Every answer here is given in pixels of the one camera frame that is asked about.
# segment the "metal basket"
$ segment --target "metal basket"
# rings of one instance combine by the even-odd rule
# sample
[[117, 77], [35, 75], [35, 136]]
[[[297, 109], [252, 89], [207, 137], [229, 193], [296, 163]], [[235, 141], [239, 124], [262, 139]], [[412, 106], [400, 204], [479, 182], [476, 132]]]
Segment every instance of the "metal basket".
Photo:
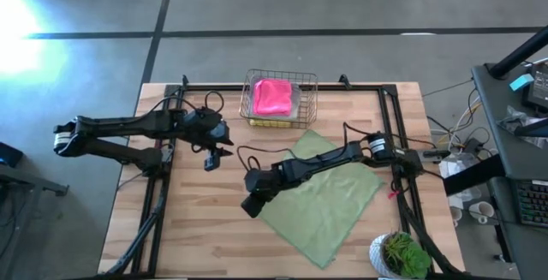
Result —
[[[295, 83], [301, 90], [299, 110], [293, 120], [280, 121], [266, 116], [253, 114], [254, 82], [262, 79], [288, 80]], [[289, 71], [273, 71], [249, 69], [241, 91], [240, 116], [246, 118], [250, 125], [276, 128], [308, 128], [316, 121], [318, 102], [318, 77], [315, 74], [296, 73]]]

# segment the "green plant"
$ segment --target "green plant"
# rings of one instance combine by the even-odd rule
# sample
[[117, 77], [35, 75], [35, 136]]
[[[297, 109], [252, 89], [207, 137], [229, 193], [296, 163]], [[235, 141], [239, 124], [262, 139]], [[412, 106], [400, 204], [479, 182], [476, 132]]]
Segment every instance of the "green plant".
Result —
[[432, 263], [428, 253], [409, 234], [395, 233], [387, 237], [383, 256], [393, 272], [409, 278], [424, 279]]

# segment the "gray floor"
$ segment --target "gray floor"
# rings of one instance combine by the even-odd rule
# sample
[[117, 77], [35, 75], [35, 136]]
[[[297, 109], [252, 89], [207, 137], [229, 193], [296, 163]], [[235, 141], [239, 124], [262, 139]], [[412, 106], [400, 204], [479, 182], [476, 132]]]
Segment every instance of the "gray floor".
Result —
[[[9, 8], [0, 27], [18, 33], [152, 31], [161, 2], [9, 1], [24, 7]], [[171, 0], [165, 30], [531, 27], [546, 23], [546, 5], [546, 0]], [[287, 69], [314, 72], [321, 81], [342, 73], [354, 81], [415, 80], [422, 92], [430, 92], [470, 78], [472, 66], [496, 62], [530, 36], [163, 39], [152, 81], [179, 81], [186, 74], [193, 82], [237, 82], [250, 68]], [[59, 158], [51, 150], [51, 130], [75, 115], [132, 115], [149, 46], [150, 39], [0, 43], [0, 141], [26, 153], [23, 169], [70, 184], [66, 198], [46, 196], [35, 212], [17, 279], [83, 277], [97, 270], [121, 168], [91, 156]], [[427, 113], [452, 126], [472, 88], [468, 83], [426, 97]], [[484, 116], [476, 116], [475, 125], [485, 126]], [[491, 227], [463, 223], [457, 234], [468, 271], [515, 277], [511, 266], [491, 260], [497, 251]]]

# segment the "green cloth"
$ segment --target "green cloth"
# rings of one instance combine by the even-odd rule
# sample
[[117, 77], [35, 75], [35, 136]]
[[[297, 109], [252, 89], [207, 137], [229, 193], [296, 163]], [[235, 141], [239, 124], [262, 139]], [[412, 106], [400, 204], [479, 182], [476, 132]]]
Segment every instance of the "green cloth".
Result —
[[[299, 158], [310, 158], [336, 146], [312, 130], [293, 146]], [[367, 203], [382, 185], [363, 164], [345, 164], [316, 174], [298, 188], [282, 191], [259, 217], [324, 269], [350, 234]]]

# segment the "pink towel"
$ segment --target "pink towel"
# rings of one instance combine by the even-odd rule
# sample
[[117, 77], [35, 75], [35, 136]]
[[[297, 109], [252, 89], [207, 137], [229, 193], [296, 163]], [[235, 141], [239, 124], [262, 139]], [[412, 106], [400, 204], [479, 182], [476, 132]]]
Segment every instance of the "pink towel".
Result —
[[263, 79], [255, 83], [253, 113], [256, 115], [291, 115], [291, 82]]

